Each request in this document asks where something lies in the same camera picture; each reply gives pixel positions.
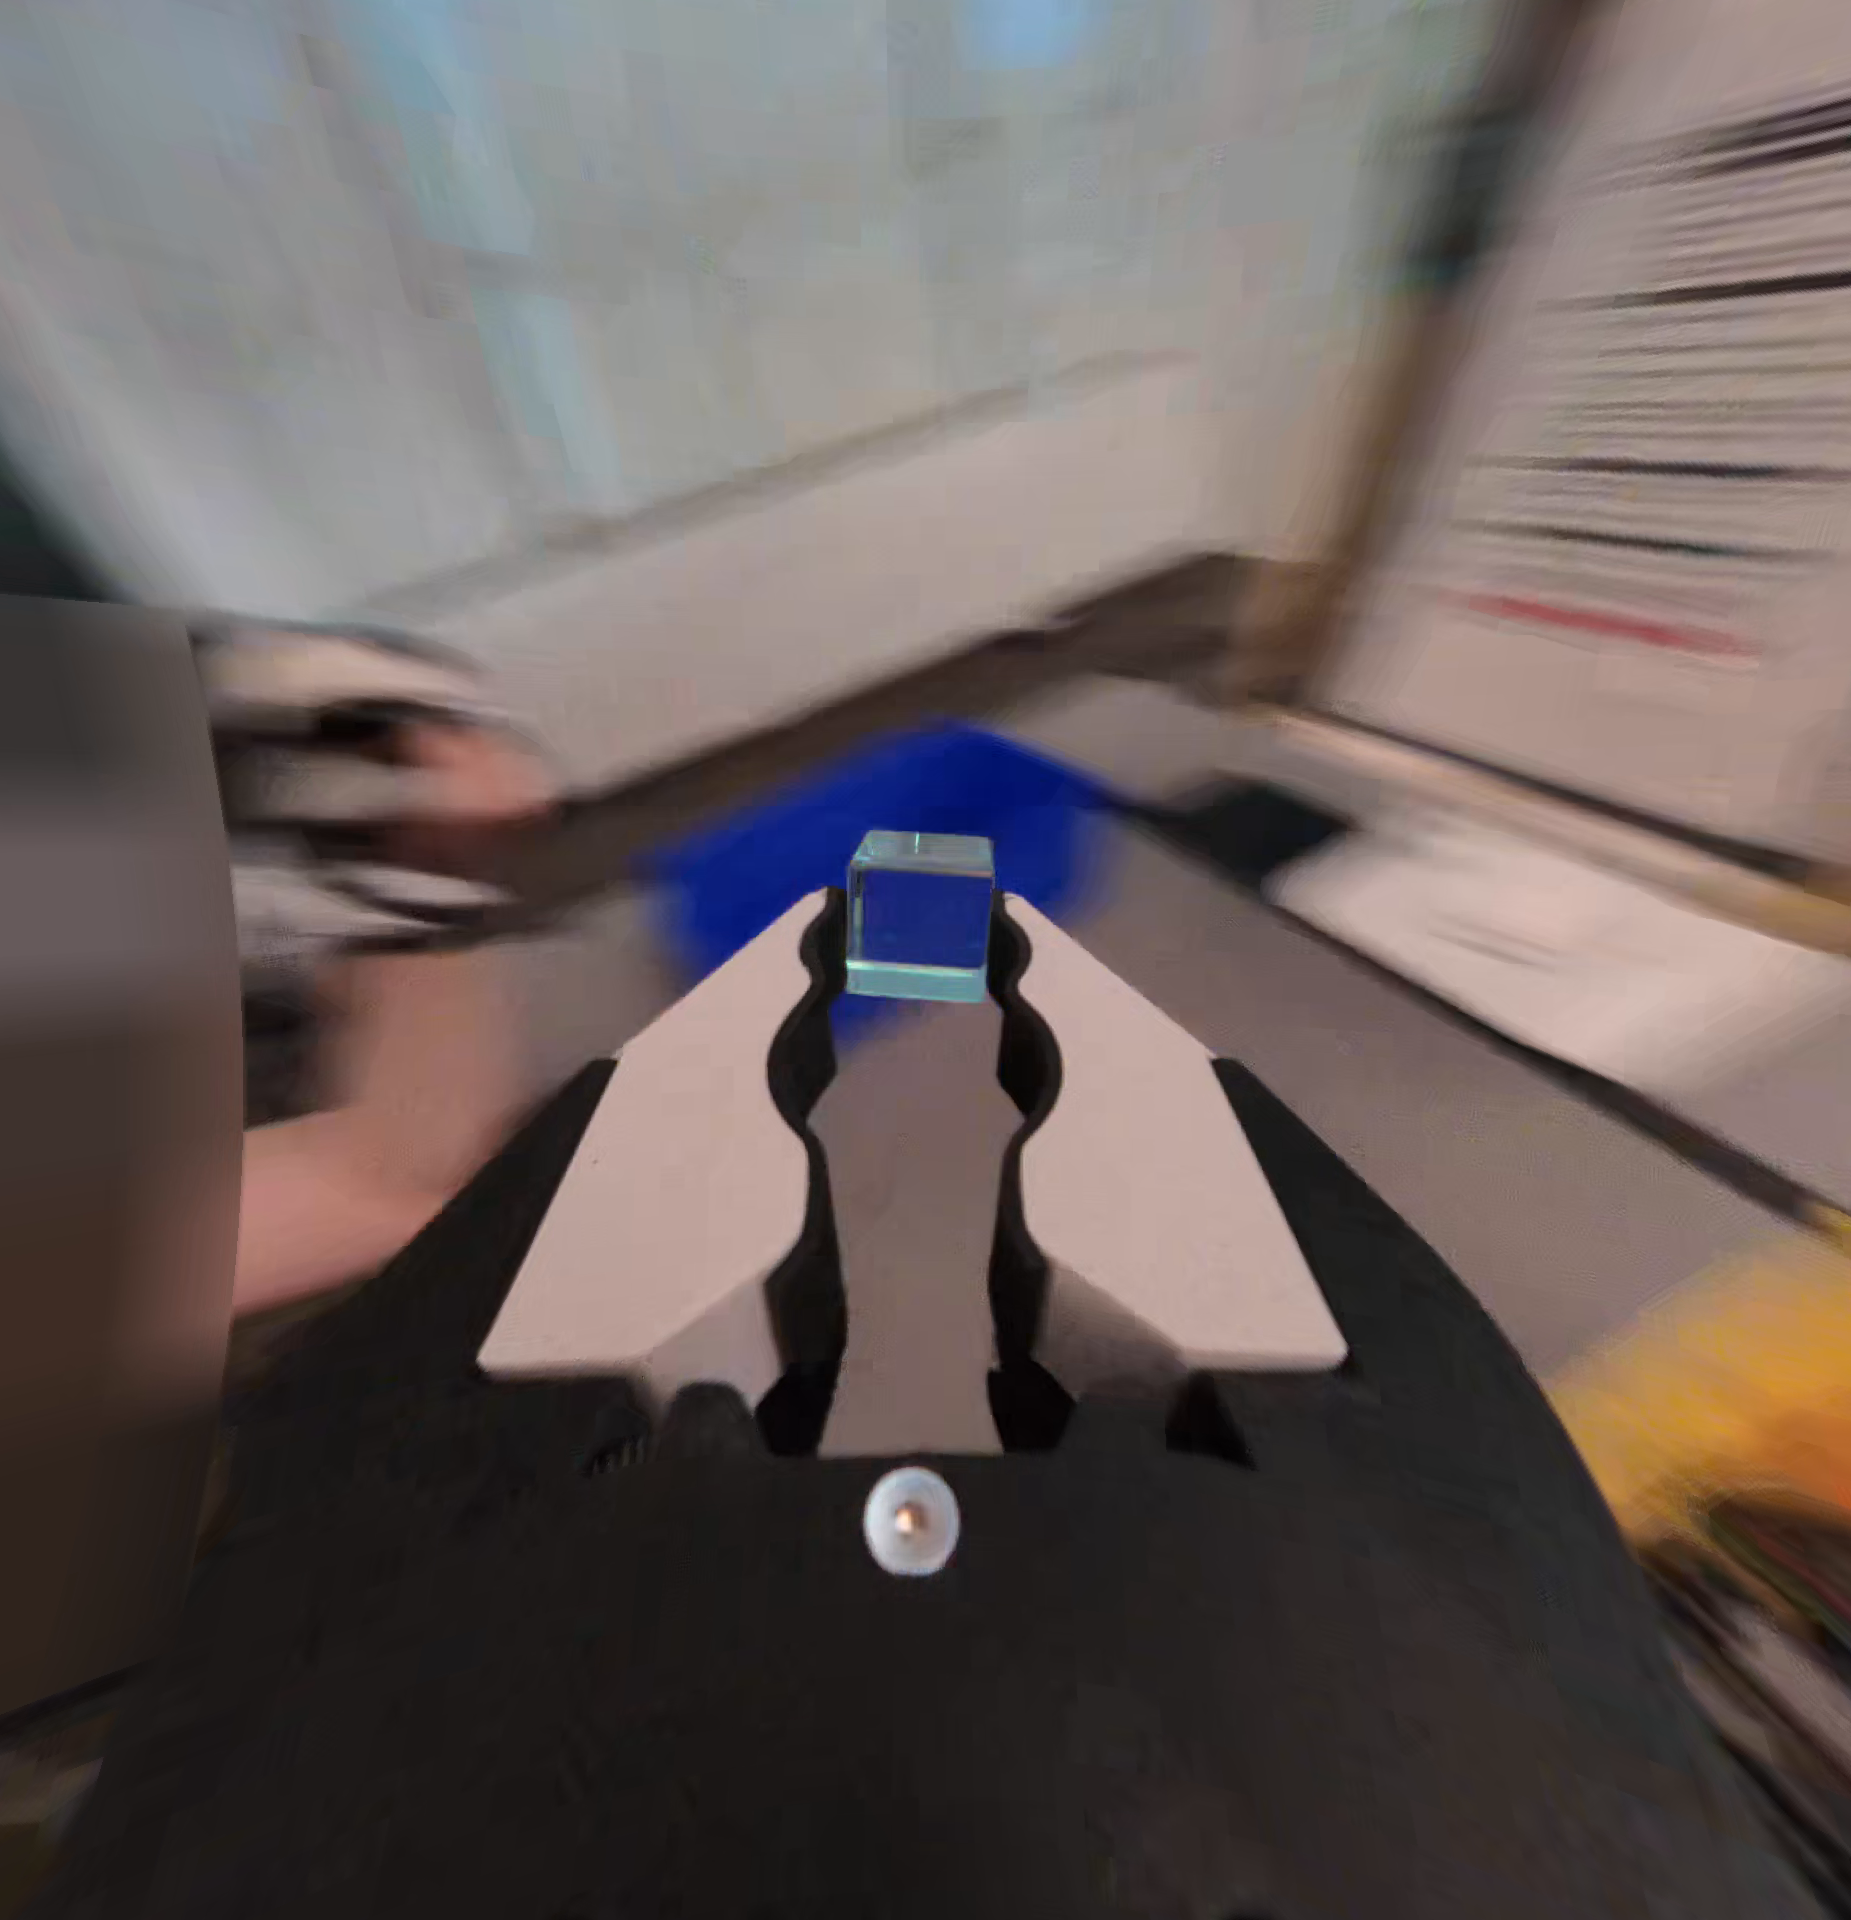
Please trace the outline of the wood-framed clear panel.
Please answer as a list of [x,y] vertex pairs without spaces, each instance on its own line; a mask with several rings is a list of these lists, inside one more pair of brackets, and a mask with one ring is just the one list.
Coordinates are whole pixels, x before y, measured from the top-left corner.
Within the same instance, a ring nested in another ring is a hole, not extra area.
[[1851,4],[1506,4],[1275,739],[1851,959]]

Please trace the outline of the yellow plastic bin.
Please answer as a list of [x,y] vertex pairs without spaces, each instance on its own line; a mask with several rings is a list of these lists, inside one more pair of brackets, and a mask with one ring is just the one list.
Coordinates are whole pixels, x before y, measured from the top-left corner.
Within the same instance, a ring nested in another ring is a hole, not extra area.
[[1555,1368],[1546,1399],[1631,1548],[1722,1497],[1851,1519],[1851,1218],[1711,1269]]

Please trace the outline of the blue plastic bin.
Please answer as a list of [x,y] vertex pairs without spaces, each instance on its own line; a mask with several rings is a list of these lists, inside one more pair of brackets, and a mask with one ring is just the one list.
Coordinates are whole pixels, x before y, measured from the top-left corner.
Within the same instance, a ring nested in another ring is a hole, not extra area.
[[694,987],[797,900],[844,889],[875,829],[984,838],[994,883],[1058,923],[1087,891],[1110,811],[1099,779],[942,722],[873,739],[739,802],[643,856],[638,878],[672,978]]

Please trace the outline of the person's left forearm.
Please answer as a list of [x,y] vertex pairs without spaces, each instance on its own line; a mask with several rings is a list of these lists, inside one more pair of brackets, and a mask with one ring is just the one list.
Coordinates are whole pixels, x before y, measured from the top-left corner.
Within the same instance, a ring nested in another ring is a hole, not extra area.
[[533,1046],[528,978],[497,949],[339,963],[316,1008],[310,1110],[243,1133],[236,1329],[372,1282],[600,1059]]

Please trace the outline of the white panel base plate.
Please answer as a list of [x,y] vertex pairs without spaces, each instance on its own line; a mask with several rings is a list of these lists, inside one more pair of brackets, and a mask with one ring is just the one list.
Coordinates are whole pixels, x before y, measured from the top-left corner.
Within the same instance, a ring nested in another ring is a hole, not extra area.
[[1662,1106],[1821,1046],[1851,1057],[1848,958],[1510,833],[1340,833],[1266,894],[1496,1035]]

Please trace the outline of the clear glass cube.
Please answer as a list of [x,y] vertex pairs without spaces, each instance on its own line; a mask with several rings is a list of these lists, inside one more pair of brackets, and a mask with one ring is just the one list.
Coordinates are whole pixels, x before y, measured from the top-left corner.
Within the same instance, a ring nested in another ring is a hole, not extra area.
[[980,833],[866,831],[846,878],[850,996],[922,1005],[989,997],[993,849]]

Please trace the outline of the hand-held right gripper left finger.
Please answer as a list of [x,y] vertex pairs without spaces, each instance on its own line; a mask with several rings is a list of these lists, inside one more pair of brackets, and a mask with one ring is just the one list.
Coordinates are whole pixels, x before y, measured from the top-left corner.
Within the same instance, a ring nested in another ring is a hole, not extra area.
[[766,1278],[812,1198],[766,1052],[815,978],[812,891],[613,1061],[477,1365],[499,1383],[613,1377],[647,1405],[719,1387],[761,1405],[790,1365]]

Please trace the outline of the person's left hand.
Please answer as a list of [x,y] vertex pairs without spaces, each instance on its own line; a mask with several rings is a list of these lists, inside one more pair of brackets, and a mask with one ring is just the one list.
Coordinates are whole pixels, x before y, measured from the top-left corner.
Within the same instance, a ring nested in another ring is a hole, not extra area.
[[406,802],[388,829],[395,855],[432,873],[479,874],[558,817],[540,759],[515,733],[470,724],[412,724],[401,735]]

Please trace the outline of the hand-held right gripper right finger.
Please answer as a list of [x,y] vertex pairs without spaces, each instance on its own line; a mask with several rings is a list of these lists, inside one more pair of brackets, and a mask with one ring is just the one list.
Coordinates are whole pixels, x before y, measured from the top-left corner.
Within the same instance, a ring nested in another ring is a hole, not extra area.
[[1338,1368],[1349,1345],[1221,1061],[1007,893],[991,911],[989,990],[1018,1115],[989,1251],[994,1368],[1072,1403]]

